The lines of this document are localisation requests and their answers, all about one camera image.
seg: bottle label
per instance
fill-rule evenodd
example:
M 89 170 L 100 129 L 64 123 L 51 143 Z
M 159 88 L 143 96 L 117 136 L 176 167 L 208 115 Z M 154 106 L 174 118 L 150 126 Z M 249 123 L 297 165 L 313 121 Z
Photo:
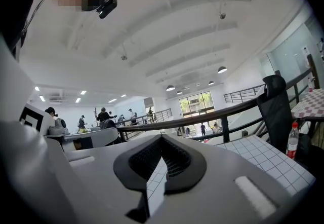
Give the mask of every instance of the bottle label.
M 295 144 L 295 145 L 288 144 L 286 155 L 288 157 L 290 157 L 291 159 L 294 159 L 295 155 L 296 155 L 296 150 L 297 150 L 297 144 Z

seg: black camera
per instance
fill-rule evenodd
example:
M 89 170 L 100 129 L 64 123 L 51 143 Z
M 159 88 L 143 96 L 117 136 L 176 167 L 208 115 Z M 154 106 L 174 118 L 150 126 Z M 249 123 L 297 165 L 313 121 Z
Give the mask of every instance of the black camera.
M 104 19 L 110 12 L 117 7 L 117 0 L 108 0 L 104 4 L 100 5 L 96 12 L 99 13 L 99 18 Z

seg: white strip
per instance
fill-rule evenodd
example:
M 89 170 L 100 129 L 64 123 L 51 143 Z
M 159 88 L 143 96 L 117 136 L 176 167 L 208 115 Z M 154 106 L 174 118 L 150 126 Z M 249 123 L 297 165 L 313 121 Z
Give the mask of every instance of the white strip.
M 90 162 L 93 162 L 94 160 L 95 160 L 94 157 L 81 158 L 81 159 L 78 159 L 78 160 L 70 161 L 70 166 L 71 167 L 76 167 L 76 166 L 80 166 L 80 165 L 85 165 L 85 164 L 88 164 Z
M 235 183 L 262 219 L 276 211 L 274 204 L 246 176 L 240 176 Z

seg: checkered tablecloth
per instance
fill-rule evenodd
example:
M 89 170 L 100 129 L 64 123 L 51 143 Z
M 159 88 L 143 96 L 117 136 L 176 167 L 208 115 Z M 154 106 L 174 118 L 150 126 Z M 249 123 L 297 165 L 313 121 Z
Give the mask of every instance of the checkered tablecloth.
M 292 109 L 292 115 L 295 118 L 324 118 L 324 90 L 316 89 L 307 93 L 305 98 Z
M 217 145 L 243 158 L 275 178 L 291 195 L 312 185 L 315 177 L 258 136 Z

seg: water bottle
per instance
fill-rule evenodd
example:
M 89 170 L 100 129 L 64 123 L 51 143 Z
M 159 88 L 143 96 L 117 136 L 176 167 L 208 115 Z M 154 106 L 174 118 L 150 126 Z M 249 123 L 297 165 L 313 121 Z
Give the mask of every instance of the water bottle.
M 313 91 L 313 84 L 309 77 L 308 77 L 308 91 L 309 92 Z
M 294 122 L 293 128 L 289 134 L 287 150 L 286 150 L 286 155 L 288 157 L 290 157 L 291 159 L 294 159 L 295 155 L 296 155 L 296 150 L 297 150 L 297 145 L 298 145 L 298 137 L 299 137 L 298 123 Z

